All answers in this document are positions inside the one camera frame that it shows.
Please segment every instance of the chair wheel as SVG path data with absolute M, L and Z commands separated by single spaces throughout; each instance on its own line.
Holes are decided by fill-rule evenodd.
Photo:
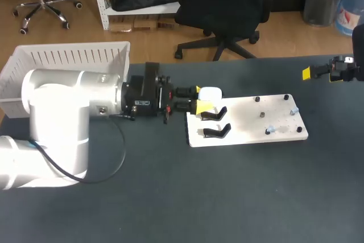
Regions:
M 256 44 L 259 41 L 260 34 L 259 31 L 255 31 L 254 34 L 249 38 L 250 44 Z
M 76 8 L 81 9 L 82 8 L 82 3 L 80 1 L 77 1 L 73 4 Z
M 62 27 L 65 28 L 66 30 L 69 30 L 69 23 L 68 22 L 63 22 Z
M 208 30 L 204 30 L 204 35 L 205 36 L 210 36 L 212 34 L 211 31 L 208 31 Z
M 181 60 L 183 58 L 182 50 L 177 50 L 175 53 L 175 59 Z
M 28 33 L 28 28 L 21 28 L 19 31 L 22 35 L 25 35 Z

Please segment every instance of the black cable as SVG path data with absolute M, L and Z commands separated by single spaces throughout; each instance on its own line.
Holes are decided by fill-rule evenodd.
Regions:
M 70 174 L 69 172 L 65 171 L 63 168 L 61 168 L 48 154 L 47 152 L 33 139 L 29 139 L 29 143 L 31 143 L 32 145 L 35 146 L 35 148 L 38 149 L 38 151 L 46 158 L 46 160 L 49 161 L 49 163 L 51 165 L 53 165 L 53 167 L 55 169 L 58 170 L 58 172 L 62 173 L 63 175 L 69 177 L 70 179 L 73 179 L 77 182 L 81 182 L 81 183 L 86 183 L 86 184 L 95 184 L 95 183 L 100 183 L 100 182 L 104 182 L 110 178 L 112 178 L 121 168 L 121 166 L 123 165 L 124 163 L 124 160 L 125 160 L 125 156 L 126 156 L 126 142 L 125 142 L 125 136 L 124 136 L 124 132 L 122 131 L 122 129 L 119 127 L 119 125 L 111 118 L 109 118 L 109 121 L 111 121 L 116 127 L 117 129 L 119 130 L 120 132 L 120 135 L 122 136 L 122 139 L 123 139 L 123 146 L 124 146 L 124 149 L 123 149 L 123 155 L 122 155 L 122 159 L 120 161 L 120 164 L 119 166 L 114 170 L 114 172 L 109 175 L 108 177 L 106 178 L 103 178 L 103 179 L 100 179 L 100 180 L 86 180 L 86 179 L 81 179 L 81 178 L 78 178 L 72 174 Z

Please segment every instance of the metal shelf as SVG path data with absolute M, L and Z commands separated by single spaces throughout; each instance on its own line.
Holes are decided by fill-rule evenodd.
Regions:
M 97 4 L 104 30 L 109 29 L 109 15 L 175 14 L 180 7 L 178 2 L 174 2 L 139 10 L 114 11 L 111 7 L 106 8 L 108 5 L 106 4 L 105 0 L 97 0 Z

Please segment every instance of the trash can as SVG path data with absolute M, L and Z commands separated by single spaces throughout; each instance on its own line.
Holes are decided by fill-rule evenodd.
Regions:
M 318 27 L 330 26 L 335 21 L 340 0 L 306 0 L 304 22 Z

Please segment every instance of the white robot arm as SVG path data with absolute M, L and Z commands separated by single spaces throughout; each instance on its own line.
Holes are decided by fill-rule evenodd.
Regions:
M 89 116 L 121 112 L 119 75 L 37 69 L 26 74 L 22 101 L 30 138 L 64 171 L 84 178 Z M 0 137 L 0 189 L 62 187 L 77 183 L 60 173 L 29 141 Z

